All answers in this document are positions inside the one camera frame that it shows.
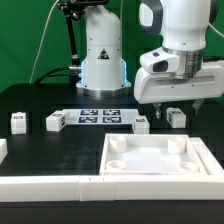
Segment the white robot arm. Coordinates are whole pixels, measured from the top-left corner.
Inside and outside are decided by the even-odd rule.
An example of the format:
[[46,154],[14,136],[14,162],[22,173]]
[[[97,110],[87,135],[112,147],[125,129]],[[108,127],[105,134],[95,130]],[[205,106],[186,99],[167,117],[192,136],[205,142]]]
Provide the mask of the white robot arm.
[[119,19],[101,4],[86,9],[87,56],[81,64],[80,92],[113,96],[132,87],[141,104],[193,100],[224,94],[224,61],[205,62],[206,30],[217,0],[141,0],[139,22],[162,46],[140,56],[135,82],[126,78]]

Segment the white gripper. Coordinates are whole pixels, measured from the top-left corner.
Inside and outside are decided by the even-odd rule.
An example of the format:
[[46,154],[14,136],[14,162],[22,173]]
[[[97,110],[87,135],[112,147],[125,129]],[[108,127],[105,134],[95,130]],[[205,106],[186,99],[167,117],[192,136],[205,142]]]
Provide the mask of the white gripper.
[[161,103],[196,100],[193,103],[197,115],[206,98],[224,94],[224,63],[204,63],[192,78],[174,79],[169,73],[149,74],[143,68],[137,72],[134,96],[140,104],[154,103],[155,115],[161,119]]

